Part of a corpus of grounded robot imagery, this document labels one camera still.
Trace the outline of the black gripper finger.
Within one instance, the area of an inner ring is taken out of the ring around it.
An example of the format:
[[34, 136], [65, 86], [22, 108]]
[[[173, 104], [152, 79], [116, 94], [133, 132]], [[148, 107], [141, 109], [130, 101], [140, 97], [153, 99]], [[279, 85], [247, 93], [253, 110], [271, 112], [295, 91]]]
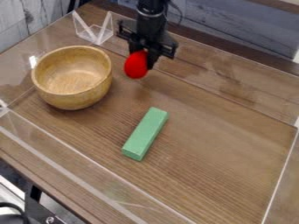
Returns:
[[129, 53], [138, 52], [144, 49], [142, 44], [137, 40], [129, 40], [128, 41], [128, 51]]
[[161, 53], [157, 49], [150, 48], [146, 52], [146, 69], [152, 70], [154, 62], [158, 60]]

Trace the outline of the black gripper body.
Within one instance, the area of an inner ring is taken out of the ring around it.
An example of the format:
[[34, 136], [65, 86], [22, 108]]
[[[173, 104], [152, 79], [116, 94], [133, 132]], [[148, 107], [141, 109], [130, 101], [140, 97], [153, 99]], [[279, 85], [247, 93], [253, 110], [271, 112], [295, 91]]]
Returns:
[[136, 20], [118, 19], [116, 35], [126, 43], [130, 39], [137, 40], [145, 50], [157, 49], [164, 57], [173, 58], [178, 44], [166, 31], [162, 12], [156, 15], [137, 13]]

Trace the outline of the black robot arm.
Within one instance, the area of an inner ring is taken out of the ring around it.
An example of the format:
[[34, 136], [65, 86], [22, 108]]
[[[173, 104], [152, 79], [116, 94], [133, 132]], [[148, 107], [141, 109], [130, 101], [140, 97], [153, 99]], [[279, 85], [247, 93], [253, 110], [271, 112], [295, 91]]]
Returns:
[[137, 0], [136, 19], [117, 21], [116, 35], [126, 41], [129, 53], [146, 50], [148, 70], [161, 56], [172, 59], [178, 47], [166, 30], [168, 5], [174, 7], [172, 0]]

